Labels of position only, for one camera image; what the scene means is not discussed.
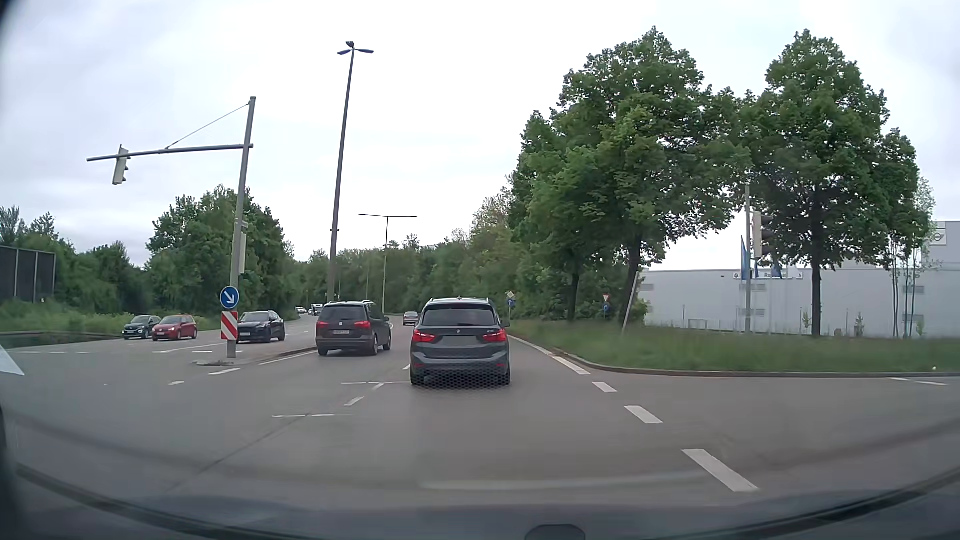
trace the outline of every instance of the sky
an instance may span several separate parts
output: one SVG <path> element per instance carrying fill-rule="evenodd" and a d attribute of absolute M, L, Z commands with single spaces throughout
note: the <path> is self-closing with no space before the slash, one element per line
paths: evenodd
<path fill-rule="evenodd" d="M 588 54 L 657 26 L 714 87 L 761 92 L 770 61 L 809 29 L 833 37 L 883 88 L 937 200 L 960 219 L 960 4 L 916 2 L 20 0 L 0 34 L 0 206 L 29 223 L 50 211 L 80 250 L 122 240 L 132 262 L 177 196 L 236 189 L 240 152 L 113 161 L 163 148 L 256 96 L 247 186 L 280 221 L 298 259 L 330 247 L 353 40 L 338 247 L 468 230 L 507 183 L 531 112 L 555 106 Z M 243 142 L 246 110 L 178 146 Z M 736 268 L 729 229 L 671 246 L 656 269 Z"/>

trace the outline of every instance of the brake light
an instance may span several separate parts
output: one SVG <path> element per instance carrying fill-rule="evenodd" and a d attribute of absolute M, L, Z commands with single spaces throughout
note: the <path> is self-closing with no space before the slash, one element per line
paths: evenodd
<path fill-rule="evenodd" d="M 437 336 L 432 333 L 414 330 L 414 342 L 416 343 L 427 343 L 433 341 L 434 339 L 437 339 Z"/>
<path fill-rule="evenodd" d="M 506 341 L 506 340 L 507 340 L 507 331 L 505 331 L 505 330 L 503 330 L 503 329 L 500 329 L 500 330 L 498 330 L 498 331 L 496 331 L 496 332 L 493 332 L 493 333 L 485 333 L 485 334 L 483 334 L 483 340 L 484 340 L 484 341 L 491 341 L 491 342 Z"/>

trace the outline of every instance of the building wall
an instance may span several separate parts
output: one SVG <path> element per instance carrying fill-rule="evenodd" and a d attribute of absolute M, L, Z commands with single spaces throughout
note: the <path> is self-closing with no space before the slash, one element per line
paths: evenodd
<path fill-rule="evenodd" d="M 960 222 L 942 222 L 942 239 L 930 246 L 930 262 L 936 269 L 917 278 L 914 322 L 923 319 L 928 336 L 960 337 Z M 948 239 L 954 238 L 953 245 Z M 651 325 L 742 331 L 745 283 L 739 269 L 648 271 L 638 291 L 650 306 L 646 321 Z M 752 280 L 754 331 L 809 333 L 804 313 L 812 317 L 811 272 L 788 270 L 793 279 Z M 840 329 L 853 335 L 857 316 L 862 316 L 864 334 L 887 337 L 894 332 L 894 289 L 890 272 L 849 262 L 835 272 L 821 273 L 823 334 Z M 909 312 L 899 283 L 899 330 Z M 913 334 L 918 334 L 914 326 Z"/>

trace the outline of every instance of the tree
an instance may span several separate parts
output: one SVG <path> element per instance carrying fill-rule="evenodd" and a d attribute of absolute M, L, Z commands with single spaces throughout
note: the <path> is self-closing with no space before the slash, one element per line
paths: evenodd
<path fill-rule="evenodd" d="M 743 107 L 756 210 L 773 217 L 781 260 L 812 270 L 812 331 L 821 334 L 821 272 L 882 258 L 899 226 L 891 212 L 916 191 L 915 152 L 832 39 L 796 34 Z"/>

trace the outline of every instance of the traffic light pole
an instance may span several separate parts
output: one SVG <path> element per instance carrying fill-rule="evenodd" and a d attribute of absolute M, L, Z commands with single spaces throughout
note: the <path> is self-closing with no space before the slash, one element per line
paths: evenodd
<path fill-rule="evenodd" d="M 752 320 L 753 313 L 751 310 L 751 303 L 754 296 L 754 291 L 753 291 L 754 287 L 752 284 L 752 280 L 754 277 L 754 269 L 753 269 L 754 248 L 750 243 L 750 234 L 753 231 L 754 222 L 750 218 L 750 183 L 749 182 L 747 182 L 747 185 L 744 187 L 744 195 L 746 196 L 746 200 L 747 200 L 746 204 L 743 207 L 743 209 L 746 211 L 746 214 L 747 214 L 747 276 L 746 276 L 747 302 L 746 302 L 746 313 L 744 314 L 744 318 L 743 318 L 743 331 L 744 333 L 750 333 L 751 332 L 750 326 L 751 326 L 751 323 L 753 322 Z"/>

